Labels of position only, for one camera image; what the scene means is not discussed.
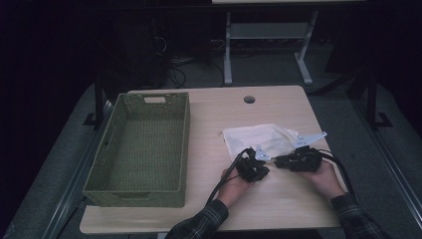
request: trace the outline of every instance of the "person's right hand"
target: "person's right hand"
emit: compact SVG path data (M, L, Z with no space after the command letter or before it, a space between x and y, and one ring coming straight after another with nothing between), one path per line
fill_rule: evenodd
M327 161L323 160L316 172L297 172L297 174L309 180L328 200L345 194L335 175L334 167Z
M224 169L221 177L226 174L226 171L227 169ZM218 191L216 199L219 199L227 206L227 208L230 208L232 204L238 201L242 195L254 184L255 182L247 182L243 180L239 176L237 169L234 168L228 177L228 181L224 183Z

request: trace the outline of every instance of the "plaid sleeve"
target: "plaid sleeve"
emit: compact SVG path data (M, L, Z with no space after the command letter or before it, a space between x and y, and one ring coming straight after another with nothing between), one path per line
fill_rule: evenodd
M331 201L344 233L349 239L390 238L382 228L367 215L355 198L349 194L339 196Z
M166 239L210 238L229 216L226 205L214 200L194 217L179 222L165 237Z

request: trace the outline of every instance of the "green basket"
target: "green basket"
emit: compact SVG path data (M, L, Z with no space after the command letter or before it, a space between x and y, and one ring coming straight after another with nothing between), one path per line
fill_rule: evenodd
M83 194L98 206L183 207L189 96L120 94Z

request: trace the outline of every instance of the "table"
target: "table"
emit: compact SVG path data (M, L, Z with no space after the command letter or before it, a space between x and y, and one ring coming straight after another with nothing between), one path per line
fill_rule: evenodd
M177 222L196 214L218 183L222 170L231 163L221 133L224 128L276 123L300 134L321 132L308 98L298 86L142 92L189 93L186 205L183 208L88 206L81 222L84 233L167 232ZM246 104L246 96L256 101ZM325 139L312 146L329 149ZM230 216L220 230L338 226L329 203L307 181L285 169L270 169L269 175L230 209Z
M365 0L212 0L213 4L252 4L252 3L334 3L334 2L364 2ZM227 13L226 44L224 55L224 83L232 85L232 68L230 61L231 39L303 39L303 44L295 53L304 83L313 83L310 72L305 63L314 26L317 21L318 10L313 10L307 22L299 23L232 23L230 12Z

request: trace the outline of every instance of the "white cloth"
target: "white cloth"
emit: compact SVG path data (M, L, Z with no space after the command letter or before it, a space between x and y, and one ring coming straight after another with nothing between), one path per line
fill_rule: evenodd
M234 161L243 149L251 147L256 150L257 145L260 145L261 149L270 157L289 154L295 150L293 144L299 133L273 123L267 123L225 128L223 135L230 159Z

